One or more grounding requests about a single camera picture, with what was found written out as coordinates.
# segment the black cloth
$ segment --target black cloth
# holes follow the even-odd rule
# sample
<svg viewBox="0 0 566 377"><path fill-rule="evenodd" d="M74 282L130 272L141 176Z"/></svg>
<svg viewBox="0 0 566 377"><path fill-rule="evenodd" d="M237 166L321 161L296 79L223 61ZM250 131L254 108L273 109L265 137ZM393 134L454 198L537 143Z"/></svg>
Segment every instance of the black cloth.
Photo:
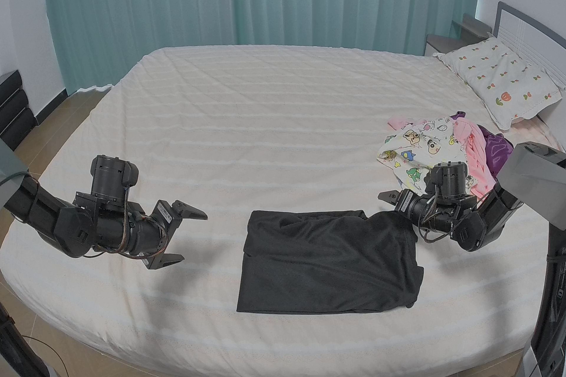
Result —
<svg viewBox="0 0 566 377"><path fill-rule="evenodd" d="M398 212L253 211L237 311L378 312L417 300L417 235Z"/></svg>

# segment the pink fabric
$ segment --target pink fabric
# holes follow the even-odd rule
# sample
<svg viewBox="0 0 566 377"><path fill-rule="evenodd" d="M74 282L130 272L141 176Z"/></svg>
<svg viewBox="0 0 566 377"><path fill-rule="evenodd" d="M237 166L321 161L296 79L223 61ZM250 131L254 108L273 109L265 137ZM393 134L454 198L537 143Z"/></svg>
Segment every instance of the pink fabric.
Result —
<svg viewBox="0 0 566 377"><path fill-rule="evenodd" d="M479 127L465 118L458 118L454 122L454 138L460 143L466 143L468 174L478 182L471 188L471 192L481 198L495 185L495 179L487 167L486 139Z"/></svg>

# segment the floral pillowcase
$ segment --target floral pillowcase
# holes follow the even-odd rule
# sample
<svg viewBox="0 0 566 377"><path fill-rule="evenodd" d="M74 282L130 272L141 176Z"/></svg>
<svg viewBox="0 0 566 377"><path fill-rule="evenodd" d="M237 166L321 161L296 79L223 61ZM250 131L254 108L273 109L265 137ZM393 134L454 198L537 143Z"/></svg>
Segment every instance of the floral pillowcase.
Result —
<svg viewBox="0 0 566 377"><path fill-rule="evenodd" d="M497 38L434 56L471 86L502 130L562 98L543 69L521 59Z"/></svg>

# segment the tiled floor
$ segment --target tiled floor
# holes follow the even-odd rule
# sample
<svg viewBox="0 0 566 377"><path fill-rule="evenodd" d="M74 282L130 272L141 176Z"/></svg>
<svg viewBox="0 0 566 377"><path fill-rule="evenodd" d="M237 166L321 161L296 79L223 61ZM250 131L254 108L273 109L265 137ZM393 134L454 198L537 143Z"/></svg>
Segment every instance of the tiled floor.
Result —
<svg viewBox="0 0 566 377"><path fill-rule="evenodd" d="M105 92L79 92L66 99L49 117L25 138L16 149L16 154L29 170L39 177L53 159L57 151L67 141L74 130L86 119L90 111L103 98ZM4 240L12 217L5 210L0 210L0 244ZM66 334L54 329L33 311L29 310L18 297L14 295L8 283L0 273L0 301L14 318L16 326L22 335L33 336L45 341L53 347L67 366L70 377L147 377L148 375L163 375L144 371L126 365L117 359L97 352ZM46 346L30 341L36 353L51 364L62 377L65 371L57 356ZM494 360L483 366L454 374L450 377L511 377L517 368L520 352L514 352ZM10 375L6 369L7 363L0 357L0 375Z"/></svg>

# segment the bed sheet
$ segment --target bed sheet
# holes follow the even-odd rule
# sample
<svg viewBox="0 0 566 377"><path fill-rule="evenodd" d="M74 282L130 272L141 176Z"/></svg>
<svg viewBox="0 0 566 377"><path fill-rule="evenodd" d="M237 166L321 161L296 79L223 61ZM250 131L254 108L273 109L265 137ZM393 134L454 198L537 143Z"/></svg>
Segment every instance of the bed sheet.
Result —
<svg viewBox="0 0 566 377"><path fill-rule="evenodd" d="M104 255L70 259L14 225L0 267L18 296L70 336L179 376L445 376L516 350L531 334L544 281L547 225L528 207L493 244L467 253L448 239L417 244L424 267L411 309L378 314L236 312L252 210L389 206L398 187L376 161L392 115L458 110L494 130L481 101L430 57L343 48L164 48L142 58L75 131L41 177L72 200L97 154L140 171L130 199L208 213L185 220L148 271ZM537 120L513 142L552 140Z"/></svg>

